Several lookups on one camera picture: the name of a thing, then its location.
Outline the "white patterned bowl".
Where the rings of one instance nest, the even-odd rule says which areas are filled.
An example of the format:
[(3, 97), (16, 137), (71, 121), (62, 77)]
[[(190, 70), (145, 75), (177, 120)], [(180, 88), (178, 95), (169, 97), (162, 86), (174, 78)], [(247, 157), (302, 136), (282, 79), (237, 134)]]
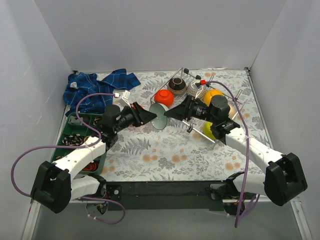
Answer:
[(205, 88), (203, 85), (197, 87), (196, 83), (192, 82), (186, 88), (186, 93), (190, 96), (201, 99), (205, 95)]

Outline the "yellow-orange bowl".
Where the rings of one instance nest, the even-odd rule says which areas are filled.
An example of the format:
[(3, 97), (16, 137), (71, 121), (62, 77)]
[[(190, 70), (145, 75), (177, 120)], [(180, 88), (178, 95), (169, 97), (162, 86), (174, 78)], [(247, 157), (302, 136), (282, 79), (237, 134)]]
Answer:
[(203, 97), (203, 101), (204, 103), (209, 106), (210, 105), (210, 102), (211, 102), (211, 99), (214, 97), (214, 96), (224, 96), (224, 94), (218, 90), (218, 89), (211, 89), (209, 91), (207, 91)]

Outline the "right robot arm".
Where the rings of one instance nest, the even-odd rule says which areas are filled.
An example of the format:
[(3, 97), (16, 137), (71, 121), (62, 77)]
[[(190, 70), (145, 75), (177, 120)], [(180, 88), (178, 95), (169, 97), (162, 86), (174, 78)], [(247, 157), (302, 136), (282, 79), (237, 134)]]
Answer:
[(243, 193), (267, 196), (277, 206), (283, 206), (308, 188), (300, 159), (293, 153), (283, 154), (246, 135), (240, 125), (229, 117), (230, 106), (222, 95), (214, 96), (209, 105), (187, 96), (176, 107), (166, 111), (166, 117), (179, 121), (196, 118), (210, 122), (216, 140), (239, 151), (257, 165), (263, 176), (238, 172), (219, 187), (232, 199)]

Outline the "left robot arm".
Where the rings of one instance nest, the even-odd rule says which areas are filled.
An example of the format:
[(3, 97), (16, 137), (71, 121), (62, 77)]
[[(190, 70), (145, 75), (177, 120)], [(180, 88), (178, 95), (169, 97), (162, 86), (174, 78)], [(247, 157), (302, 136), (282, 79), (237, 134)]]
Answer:
[(54, 162), (43, 162), (38, 168), (31, 190), (31, 198), (54, 213), (64, 210), (71, 200), (82, 197), (103, 199), (107, 194), (107, 181), (94, 173), (76, 176), (93, 160), (105, 154), (118, 140), (118, 132), (129, 127), (143, 126), (157, 117), (137, 102), (121, 109), (117, 105), (106, 107), (96, 130), (101, 137), (90, 136), (68, 155)]

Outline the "beige bowl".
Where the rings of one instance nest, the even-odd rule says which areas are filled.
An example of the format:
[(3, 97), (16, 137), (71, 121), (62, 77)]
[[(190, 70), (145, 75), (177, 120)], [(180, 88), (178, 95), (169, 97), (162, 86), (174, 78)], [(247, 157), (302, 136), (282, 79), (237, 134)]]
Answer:
[(229, 108), (230, 108), (230, 110), (229, 110), (229, 113), (228, 113), (228, 117), (230, 119), (233, 119), (233, 117), (236, 114), (236, 109), (231, 104), (229, 105)]

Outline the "pale green celadon bowl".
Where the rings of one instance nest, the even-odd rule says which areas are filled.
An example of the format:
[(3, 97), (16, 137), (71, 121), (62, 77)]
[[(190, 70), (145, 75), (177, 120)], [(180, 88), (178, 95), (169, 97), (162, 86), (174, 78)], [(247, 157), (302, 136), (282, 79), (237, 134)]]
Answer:
[(158, 102), (155, 102), (150, 106), (149, 111), (151, 113), (156, 114), (156, 118), (154, 118), (151, 121), (151, 125), (155, 129), (161, 131), (161, 130), (164, 130), (167, 127), (167, 125), (170, 122), (170, 118), (165, 116), (164, 114), (168, 110), (169, 110), (169, 108), (167, 106), (165, 106), (162, 103), (158, 103)]

